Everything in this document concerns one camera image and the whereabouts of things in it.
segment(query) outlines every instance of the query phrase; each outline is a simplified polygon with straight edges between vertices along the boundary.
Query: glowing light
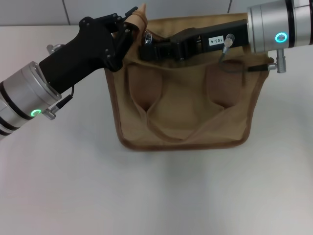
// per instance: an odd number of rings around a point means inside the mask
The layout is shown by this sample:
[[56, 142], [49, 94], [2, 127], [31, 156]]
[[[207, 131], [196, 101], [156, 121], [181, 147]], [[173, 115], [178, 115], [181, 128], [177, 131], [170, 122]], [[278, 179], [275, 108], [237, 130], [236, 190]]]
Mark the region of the glowing light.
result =
[[41, 113], [41, 110], [40, 109], [36, 109], [36, 110], [34, 110], [33, 112], [31, 112], [31, 116], [32, 117], [35, 117], [35, 116], [37, 116], [39, 113]]
[[284, 43], [285, 41], [287, 41], [287, 34], [286, 33], [278, 33], [275, 37], [276, 42], [278, 43]]

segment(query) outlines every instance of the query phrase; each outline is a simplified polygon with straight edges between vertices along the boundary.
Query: white table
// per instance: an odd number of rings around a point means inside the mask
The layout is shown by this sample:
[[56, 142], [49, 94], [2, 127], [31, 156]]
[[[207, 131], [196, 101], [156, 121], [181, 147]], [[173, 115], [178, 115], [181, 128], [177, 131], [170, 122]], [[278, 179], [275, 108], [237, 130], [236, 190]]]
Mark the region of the white table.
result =
[[[77, 32], [0, 27], [1, 80]], [[249, 140], [224, 150], [125, 149], [94, 72], [56, 120], [40, 115], [0, 142], [0, 234], [312, 235], [312, 55], [286, 51], [288, 72], [265, 82]]]

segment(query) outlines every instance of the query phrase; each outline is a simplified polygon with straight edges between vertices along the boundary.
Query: white surface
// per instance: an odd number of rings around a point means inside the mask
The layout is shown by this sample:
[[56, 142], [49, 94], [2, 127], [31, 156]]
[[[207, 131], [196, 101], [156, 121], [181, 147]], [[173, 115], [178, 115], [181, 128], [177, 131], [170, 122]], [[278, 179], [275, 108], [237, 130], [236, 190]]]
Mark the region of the white surface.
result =
[[[1, 79], [77, 32], [0, 27]], [[40, 115], [0, 142], [1, 234], [312, 235], [312, 53], [286, 51], [288, 72], [271, 72], [249, 140], [224, 150], [125, 149], [94, 72], [55, 121]]]
[[65, 0], [71, 24], [78, 24], [85, 17], [93, 18], [117, 13], [120, 16], [147, 3], [147, 18], [157, 19], [178, 16], [210, 15], [227, 13], [229, 0]]
[[62, 0], [1, 0], [0, 25], [67, 25]]
[[233, 0], [230, 13], [246, 12], [246, 9], [251, 6], [272, 2], [276, 0]]

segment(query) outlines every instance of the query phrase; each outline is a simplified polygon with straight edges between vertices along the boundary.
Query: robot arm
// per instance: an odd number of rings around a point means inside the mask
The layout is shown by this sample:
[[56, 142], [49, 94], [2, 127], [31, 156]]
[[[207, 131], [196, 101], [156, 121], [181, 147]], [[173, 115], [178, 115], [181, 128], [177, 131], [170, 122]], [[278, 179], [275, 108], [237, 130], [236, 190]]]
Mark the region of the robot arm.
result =
[[48, 46], [50, 56], [39, 64], [31, 62], [0, 83], [0, 140], [18, 130], [39, 113], [50, 119], [72, 99], [57, 103], [61, 94], [93, 71], [106, 68], [118, 71], [136, 39], [139, 28], [125, 17], [111, 14], [79, 22], [78, 35], [66, 45]]
[[[39, 64], [31, 62], [0, 83], [0, 140], [37, 114], [54, 119], [55, 112], [71, 98], [58, 102], [61, 93], [93, 71], [118, 71], [140, 29], [117, 14], [79, 23], [78, 35], [66, 45], [50, 46], [51, 55]], [[279, 0], [248, 8], [247, 20], [202, 29], [187, 29], [162, 41], [146, 33], [139, 50], [141, 59], [173, 58], [183, 61], [208, 51], [250, 45], [252, 53], [277, 50], [277, 64], [260, 65], [247, 71], [286, 71], [284, 49], [313, 44], [313, 0]]]
[[279, 0], [248, 8], [247, 19], [205, 28], [189, 28], [164, 39], [147, 34], [139, 53], [142, 60], [190, 57], [230, 47], [250, 46], [251, 53], [276, 50], [277, 64], [247, 71], [277, 69], [286, 72], [284, 49], [313, 44], [313, 0]]

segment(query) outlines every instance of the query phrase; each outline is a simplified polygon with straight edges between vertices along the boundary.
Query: white tiled wall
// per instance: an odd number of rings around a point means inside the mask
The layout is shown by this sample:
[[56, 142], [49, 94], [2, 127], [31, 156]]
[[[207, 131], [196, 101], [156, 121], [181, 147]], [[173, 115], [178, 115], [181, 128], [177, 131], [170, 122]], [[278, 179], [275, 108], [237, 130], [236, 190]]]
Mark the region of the white tiled wall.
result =
[[111, 13], [125, 12], [147, 3], [149, 19], [226, 13], [229, 0], [65, 0], [71, 24], [77, 24], [83, 17], [100, 17]]
[[[85, 16], [123, 15], [142, 2], [149, 19], [226, 13], [230, 0], [64, 0], [71, 24]], [[231, 13], [273, 0], [233, 0]], [[0, 0], [0, 25], [67, 24], [62, 0]]]
[[62, 0], [0, 0], [0, 25], [67, 24]]
[[233, 0], [230, 13], [246, 12], [247, 7], [276, 0]]

